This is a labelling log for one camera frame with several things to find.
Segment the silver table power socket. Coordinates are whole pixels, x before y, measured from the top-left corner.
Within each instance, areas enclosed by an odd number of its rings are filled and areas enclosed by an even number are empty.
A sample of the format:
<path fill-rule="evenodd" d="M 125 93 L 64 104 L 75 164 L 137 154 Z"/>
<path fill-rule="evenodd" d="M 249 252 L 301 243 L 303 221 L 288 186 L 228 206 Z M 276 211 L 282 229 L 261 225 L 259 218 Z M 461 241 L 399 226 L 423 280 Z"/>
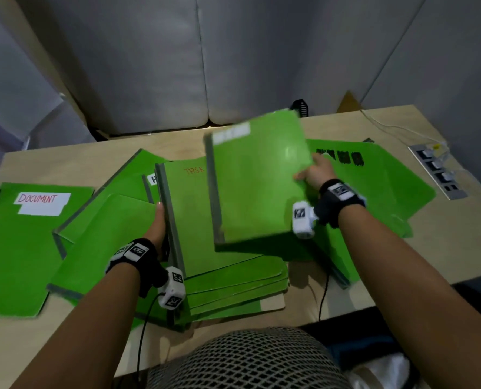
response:
<path fill-rule="evenodd" d="M 434 155 L 435 155 L 434 158 L 430 160 L 423 160 L 419 156 L 418 151 L 424 149 L 425 147 L 429 147 L 434 150 Z M 417 159 L 417 161 L 420 163 L 423 169 L 425 169 L 427 174 L 431 177 L 431 179 L 435 182 L 435 184 L 438 186 L 438 188 L 441 190 L 441 192 L 444 194 L 444 196 L 448 200 L 450 201 L 461 200 L 468 197 L 468 193 L 457 182 L 454 176 L 454 173 L 445 167 L 444 163 L 447 157 L 445 155 L 445 152 L 438 155 L 436 153 L 437 152 L 436 145 L 428 146 L 426 144 L 416 144 L 416 145 L 410 145 L 407 148 L 412 153 L 414 158 Z M 438 160 L 440 163 L 444 165 L 445 167 L 444 172 L 432 172 L 429 169 L 429 167 L 426 165 L 426 162 L 434 161 L 434 160 Z"/>

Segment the person's right forearm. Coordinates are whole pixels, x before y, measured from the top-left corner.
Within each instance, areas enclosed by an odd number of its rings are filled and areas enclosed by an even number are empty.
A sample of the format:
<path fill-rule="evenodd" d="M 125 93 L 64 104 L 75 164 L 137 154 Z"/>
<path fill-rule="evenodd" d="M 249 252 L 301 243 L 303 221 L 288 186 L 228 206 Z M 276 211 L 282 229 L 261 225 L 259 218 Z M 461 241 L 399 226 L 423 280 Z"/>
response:
<path fill-rule="evenodd" d="M 354 265 L 431 389 L 481 389 L 481 314 L 417 251 L 360 205 L 339 213 Z"/>

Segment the brown cardboard piece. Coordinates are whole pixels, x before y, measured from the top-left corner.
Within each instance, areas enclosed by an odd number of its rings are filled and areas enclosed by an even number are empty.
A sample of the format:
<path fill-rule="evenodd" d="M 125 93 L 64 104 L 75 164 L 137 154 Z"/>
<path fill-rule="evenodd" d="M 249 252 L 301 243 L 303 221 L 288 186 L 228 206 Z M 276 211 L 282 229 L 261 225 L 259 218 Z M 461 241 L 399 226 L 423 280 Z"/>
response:
<path fill-rule="evenodd" d="M 356 97 L 354 97 L 354 94 L 348 90 L 344 94 L 335 113 L 340 114 L 340 113 L 346 113 L 346 112 L 361 111 L 363 109 L 364 108 L 357 101 Z"/>

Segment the person's dark blue trousers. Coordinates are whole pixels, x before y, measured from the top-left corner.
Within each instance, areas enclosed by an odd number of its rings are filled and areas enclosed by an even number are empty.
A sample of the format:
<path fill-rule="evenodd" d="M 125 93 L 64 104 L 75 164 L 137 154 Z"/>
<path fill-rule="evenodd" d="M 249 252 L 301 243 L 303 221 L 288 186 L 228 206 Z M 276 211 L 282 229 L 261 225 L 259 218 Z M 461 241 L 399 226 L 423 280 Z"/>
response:
<path fill-rule="evenodd" d="M 327 349 L 343 373 L 387 355 L 405 354 L 376 307 L 300 328 Z"/>

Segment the green folder orange writing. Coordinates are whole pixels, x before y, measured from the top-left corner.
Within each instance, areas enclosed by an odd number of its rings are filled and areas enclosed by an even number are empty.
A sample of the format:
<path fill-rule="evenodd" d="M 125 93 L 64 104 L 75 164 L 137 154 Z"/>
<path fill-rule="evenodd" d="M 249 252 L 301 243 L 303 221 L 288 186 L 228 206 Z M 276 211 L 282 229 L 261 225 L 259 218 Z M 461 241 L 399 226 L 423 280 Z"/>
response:
<path fill-rule="evenodd" d="M 279 257 L 215 250 L 205 157 L 158 163 L 155 175 L 170 224 L 171 251 L 186 280 L 221 288 L 287 277 L 288 267 Z"/>

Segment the green folder large white label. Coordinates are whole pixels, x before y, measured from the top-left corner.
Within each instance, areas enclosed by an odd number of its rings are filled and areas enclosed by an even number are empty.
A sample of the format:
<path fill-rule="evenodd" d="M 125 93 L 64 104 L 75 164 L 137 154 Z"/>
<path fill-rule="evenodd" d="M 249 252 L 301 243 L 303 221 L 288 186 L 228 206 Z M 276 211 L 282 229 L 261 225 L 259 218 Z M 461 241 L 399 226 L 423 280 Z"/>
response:
<path fill-rule="evenodd" d="M 53 230 L 86 203 L 91 187 L 0 185 L 0 317 L 42 310 L 49 280 L 62 263 Z"/>

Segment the black mesh basket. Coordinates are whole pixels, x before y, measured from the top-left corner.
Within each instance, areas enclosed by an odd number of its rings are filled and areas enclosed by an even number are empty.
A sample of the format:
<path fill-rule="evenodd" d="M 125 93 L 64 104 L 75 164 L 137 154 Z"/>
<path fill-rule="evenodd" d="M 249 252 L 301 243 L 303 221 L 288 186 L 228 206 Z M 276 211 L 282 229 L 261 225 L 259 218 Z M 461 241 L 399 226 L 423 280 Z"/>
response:
<path fill-rule="evenodd" d="M 289 110 L 294 111 L 300 118 L 309 117 L 309 106 L 302 98 L 294 100 Z"/>

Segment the green folder small white label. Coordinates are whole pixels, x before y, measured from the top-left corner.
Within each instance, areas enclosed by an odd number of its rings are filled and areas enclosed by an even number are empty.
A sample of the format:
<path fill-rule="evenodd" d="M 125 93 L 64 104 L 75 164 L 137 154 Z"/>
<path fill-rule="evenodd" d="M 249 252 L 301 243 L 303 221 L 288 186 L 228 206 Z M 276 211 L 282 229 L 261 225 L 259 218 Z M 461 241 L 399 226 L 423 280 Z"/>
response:
<path fill-rule="evenodd" d="M 296 111 L 283 109 L 204 137 L 214 242 L 292 233 L 293 204 L 306 187 L 294 175 L 312 164 Z"/>

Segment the person's left forearm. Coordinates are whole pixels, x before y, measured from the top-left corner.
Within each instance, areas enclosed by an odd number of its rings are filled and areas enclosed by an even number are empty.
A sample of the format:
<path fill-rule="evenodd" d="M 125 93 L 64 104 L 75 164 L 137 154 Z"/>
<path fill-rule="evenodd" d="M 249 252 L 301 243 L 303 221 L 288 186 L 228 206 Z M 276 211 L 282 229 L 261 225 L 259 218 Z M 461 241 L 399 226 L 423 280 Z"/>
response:
<path fill-rule="evenodd" d="M 152 264 L 114 265 L 82 298 L 10 389 L 110 389 Z"/>

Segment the white cloth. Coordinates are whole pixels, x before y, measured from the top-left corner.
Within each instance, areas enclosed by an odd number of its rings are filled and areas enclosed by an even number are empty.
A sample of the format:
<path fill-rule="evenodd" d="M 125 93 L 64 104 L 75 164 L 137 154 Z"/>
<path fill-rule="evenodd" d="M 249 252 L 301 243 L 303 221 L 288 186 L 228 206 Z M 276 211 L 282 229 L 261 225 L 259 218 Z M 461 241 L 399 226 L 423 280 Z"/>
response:
<path fill-rule="evenodd" d="M 395 353 L 345 373 L 353 389 L 418 389 L 420 374 L 405 354 Z"/>

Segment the person's left hand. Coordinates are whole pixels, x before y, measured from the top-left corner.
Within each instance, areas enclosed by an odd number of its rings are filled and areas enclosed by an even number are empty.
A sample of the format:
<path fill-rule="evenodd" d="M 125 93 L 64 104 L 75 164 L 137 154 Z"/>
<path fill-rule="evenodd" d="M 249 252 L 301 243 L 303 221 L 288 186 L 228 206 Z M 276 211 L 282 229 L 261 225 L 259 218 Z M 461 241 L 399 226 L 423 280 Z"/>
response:
<path fill-rule="evenodd" d="M 166 236 L 165 208 L 162 202 L 156 203 L 155 218 L 146 233 L 142 236 L 149 240 L 158 253 L 159 261 L 164 259 L 163 245 Z"/>

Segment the pile of green folders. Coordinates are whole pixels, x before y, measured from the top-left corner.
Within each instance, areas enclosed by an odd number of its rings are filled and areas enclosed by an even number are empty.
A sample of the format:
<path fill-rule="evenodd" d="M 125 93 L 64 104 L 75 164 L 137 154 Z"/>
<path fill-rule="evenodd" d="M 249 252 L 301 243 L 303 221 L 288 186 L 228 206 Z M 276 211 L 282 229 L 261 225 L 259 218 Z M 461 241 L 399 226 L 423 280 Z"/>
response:
<path fill-rule="evenodd" d="M 183 332 L 194 321 L 260 313 L 262 300 L 288 288 L 288 264 L 259 256 L 184 280 L 186 297 L 173 311 L 153 306 L 148 321 Z"/>

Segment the person's right hand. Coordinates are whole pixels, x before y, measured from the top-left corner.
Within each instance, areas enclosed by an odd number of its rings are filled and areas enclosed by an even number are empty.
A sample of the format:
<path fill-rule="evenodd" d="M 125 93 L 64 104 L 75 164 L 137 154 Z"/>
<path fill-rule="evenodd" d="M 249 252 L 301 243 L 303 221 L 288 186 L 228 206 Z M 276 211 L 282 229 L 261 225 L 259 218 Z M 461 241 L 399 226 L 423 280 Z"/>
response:
<path fill-rule="evenodd" d="M 319 191 L 326 182 L 337 179 L 337 176 L 329 156 L 324 156 L 323 154 L 315 152 L 311 157 L 313 159 L 313 164 L 303 170 L 310 170 L 314 173 L 314 182 L 308 184 L 315 190 Z"/>

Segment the green folder black scribbles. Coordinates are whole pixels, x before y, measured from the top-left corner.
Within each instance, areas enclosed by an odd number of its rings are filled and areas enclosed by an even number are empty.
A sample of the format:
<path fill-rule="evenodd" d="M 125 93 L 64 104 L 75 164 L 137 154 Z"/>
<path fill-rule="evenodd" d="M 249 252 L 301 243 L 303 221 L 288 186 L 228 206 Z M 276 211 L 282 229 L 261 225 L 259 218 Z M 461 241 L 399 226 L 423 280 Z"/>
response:
<path fill-rule="evenodd" d="M 337 177 L 365 198 L 374 217 L 400 237 L 413 237 L 409 220 L 436 197 L 435 189 L 377 143 L 307 143 L 332 161 Z"/>

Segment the grey mesh chair back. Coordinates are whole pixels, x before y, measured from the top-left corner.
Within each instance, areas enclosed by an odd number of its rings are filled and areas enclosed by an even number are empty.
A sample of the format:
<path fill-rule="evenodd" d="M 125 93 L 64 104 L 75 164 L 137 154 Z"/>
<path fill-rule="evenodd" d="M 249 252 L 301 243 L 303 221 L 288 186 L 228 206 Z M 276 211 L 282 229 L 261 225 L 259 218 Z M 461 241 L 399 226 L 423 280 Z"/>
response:
<path fill-rule="evenodd" d="M 299 328 L 233 331 L 148 371 L 145 389 L 353 389 Z"/>

